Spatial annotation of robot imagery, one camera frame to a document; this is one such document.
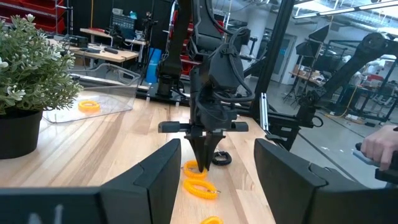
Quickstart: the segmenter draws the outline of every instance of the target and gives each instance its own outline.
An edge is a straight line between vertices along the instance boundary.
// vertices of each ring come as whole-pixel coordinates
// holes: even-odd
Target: orange spring
[[[197,161],[188,161],[184,164],[183,167],[183,171],[184,174],[189,177],[189,178],[193,178],[193,179],[204,179],[207,176],[207,170],[204,169],[202,173],[196,173],[196,172],[192,172],[190,169],[192,168],[198,168],[198,162]]]
[[[93,100],[83,100],[79,102],[78,107],[79,111],[83,113],[95,113],[101,109],[100,104]]]
[[[207,189],[207,191],[199,190],[195,187],[195,185],[204,187]],[[209,200],[216,199],[218,193],[220,193],[219,191],[217,191],[217,188],[212,183],[204,180],[188,178],[184,180],[183,186],[191,194]]]
[[[203,220],[200,224],[223,224],[224,222],[218,217],[208,217]]]

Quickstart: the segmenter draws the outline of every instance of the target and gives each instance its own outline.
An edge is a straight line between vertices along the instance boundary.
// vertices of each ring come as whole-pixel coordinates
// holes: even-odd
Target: wooden tabletop
[[[318,81],[316,81],[316,79],[314,79],[313,77],[311,77],[310,79],[308,79],[308,76],[306,76],[306,75],[301,75],[301,74],[297,74],[297,73],[293,73],[293,72],[289,72],[291,75],[294,75],[294,76],[296,76],[296,77],[299,77],[299,78],[302,78],[302,79],[304,79],[305,81],[309,81],[309,82],[312,82],[312,83],[315,83],[315,84],[317,84],[317,85],[323,85],[324,83],[320,83],[320,82],[318,82]]]
[[[92,29],[85,29],[85,28],[80,28],[80,32],[90,34],[90,35],[96,35],[99,37],[105,37],[105,38],[112,38],[110,35],[105,34],[104,32],[97,31],[97,30],[92,30]],[[145,41],[141,40],[131,40],[131,39],[125,39],[125,42],[133,43],[133,44],[138,44],[138,45],[146,45]]]
[[[17,159],[0,161],[0,187],[97,186],[118,176],[167,141],[182,139],[182,164],[195,159],[184,133],[160,134],[161,121],[188,122],[189,108],[135,99],[128,112],[84,119],[68,124],[40,123],[37,149]],[[275,223],[257,177],[254,140],[264,131],[251,118],[247,133],[226,133],[218,149],[228,151],[232,163],[212,165],[206,178],[221,191],[205,200],[182,187],[183,172],[171,223],[200,224],[218,216],[225,224]]]
[[[51,44],[60,45],[54,39],[49,39],[49,42]],[[110,52],[104,51],[103,50],[104,47],[100,47],[100,46],[89,46],[89,48],[101,50],[101,52],[97,53],[97,54],[81,51],[81,50],[79,50],[80,48],[78,48],[78,47],[66,46],[66,48],[68,50],[71,50],[76,55],[81,55],[81,56],[89,57],[89,58],[103,59],[103,60],[108,60],[108,61],[117,62],[117,63],[122,63],[127,60],[137,58],[139,56],[139,54],[137,52],[131,52],[129,50],[118,50],[118,54],[112,54]]]

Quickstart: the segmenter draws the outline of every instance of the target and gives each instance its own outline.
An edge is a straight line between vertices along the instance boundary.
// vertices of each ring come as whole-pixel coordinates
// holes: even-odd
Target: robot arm
[[[358,45],[353,57],[345,63],[323,86],[306,93],[300,100],[296,115],[301,126],[313,127],[316,108],[328,102],[334,92],[348,83],[351,77],[368,62],[383,55],[398,56],[398,42],[380,33],[368,34]]]
[[[169,94],[173,83],[179,79],[179,56],[183,39],[187,36],[186,22],[189,21],[191,12],[194,29],[188,51],[191,58],[203,61],[190,72],[190,123],[162,122],[159,124],[159,132],[185,132],[185,138],[190,141],[195,153],[199,171],[203,171],[204,168],[209,170],[216,146],[225,138],[224,131],[248,131],[246,123],[233,121],[237,119],[234,104],[254,99],[253,92],[244,83],[242,61],[234,45],[238,36],[247,34],[247,29],[239,29],[224,44],[217,29],[220,29],[220,25],[213,17],[208,0],[192,0],[190,4],[183,4],[185,5],[180,6],[178,11],[175,27],[184,23],[185,30],[174,30],[177,38],[173,37],[170,43],[169,57],[174,55],[175,58],[173,61],[167,58],[159,69],[158,93],[161,91],[163,95]],[[237,94],[240,85],[248,92],[247,96]]]

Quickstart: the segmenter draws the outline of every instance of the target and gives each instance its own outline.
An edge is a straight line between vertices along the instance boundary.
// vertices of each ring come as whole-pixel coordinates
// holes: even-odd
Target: person
[[[398,126],[385,125],[366,137],[361,152],[369,159],[380,163],[380,170],[388,170],[392,154],[398,151]]]

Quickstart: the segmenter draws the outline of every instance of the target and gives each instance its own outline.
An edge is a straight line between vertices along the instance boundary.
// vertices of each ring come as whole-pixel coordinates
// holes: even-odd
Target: ceiling light
[[[314,0],[296,0],[296,1],[294,2],[294,4],[295,4],[295,5],[298,5],[298,4],[302,4],[302,3],[306,3],[306,2],[310,2],[310,1],[314,1]]]
[[[325,16],[325,15],[340,14],[340,13],[352,12],[352,11],[355,11],[355,9],[354,8],[338,9],[338,10],[333,10],[333,11],[328,11],[328,12],[320,12],[319,15]]]
[[[379,2],[375,4],[368,4],[366,6],[360,6],[359,8],[361,10],[367,10],[367,9],[378,9],[381,7],[390,7],[390,6],[398,6],[398,1]]]
[[[302,18],[308,18],[308,17],[314,17],[317,16],[317,13],[309,13],[301,16],[294,16],[294,19],[302,19]]]

